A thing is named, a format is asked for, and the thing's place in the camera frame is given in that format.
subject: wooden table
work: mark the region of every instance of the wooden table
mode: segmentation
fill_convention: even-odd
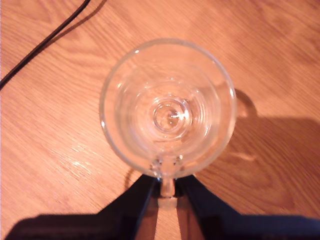
[[[82,0],[2,0],[1,78]],[[197,174],[241,213],[320,217],[320,2],[92,0],[1,91],[1,238],[23,218],[96,213],[138,177],[111,150],[99,95],[112,66],[156,38],[213,53],[238,94],[234,135]],[[160,210],[155,238],[180,239]]]

